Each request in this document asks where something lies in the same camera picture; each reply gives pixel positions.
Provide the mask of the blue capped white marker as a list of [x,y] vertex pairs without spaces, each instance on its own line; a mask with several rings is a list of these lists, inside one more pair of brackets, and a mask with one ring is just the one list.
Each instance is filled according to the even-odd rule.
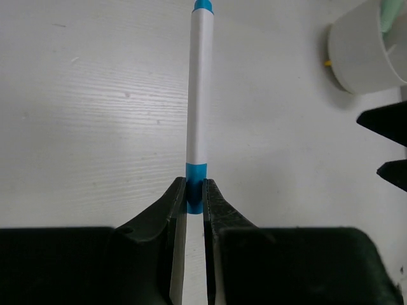
[[214,11],[211,1],[195,1],[191,12],[186,200],[189,214],[203,211],[202,186],[207,176],[207,115],[210,106]]

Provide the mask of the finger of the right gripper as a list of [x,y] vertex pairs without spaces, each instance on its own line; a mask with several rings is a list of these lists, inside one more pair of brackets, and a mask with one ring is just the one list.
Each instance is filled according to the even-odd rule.
[[406,147],[406,101],[364,111],[356,122]]
[[407,160],[389,161],[376,172],[382,179],[407,191]]

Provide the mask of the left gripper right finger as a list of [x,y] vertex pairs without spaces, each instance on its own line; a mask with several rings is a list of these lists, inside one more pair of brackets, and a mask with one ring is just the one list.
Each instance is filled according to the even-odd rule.
[[209,304],[401,304],[371,238],[354,227],[258,227],[202,186]]

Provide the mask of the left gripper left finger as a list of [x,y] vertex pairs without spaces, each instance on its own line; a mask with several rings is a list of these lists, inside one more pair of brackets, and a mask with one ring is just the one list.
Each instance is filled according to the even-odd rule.
[[186,181],[119,227],[1,230],[2,304],[180,304]]

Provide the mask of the green translucent highlighter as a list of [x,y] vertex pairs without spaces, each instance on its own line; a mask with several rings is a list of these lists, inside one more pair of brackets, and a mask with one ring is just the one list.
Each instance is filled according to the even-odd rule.
[[380,7],[380,30],[387,33],[392,28],[392,24],[402,12],[406,4],[405,0],[382,0]]

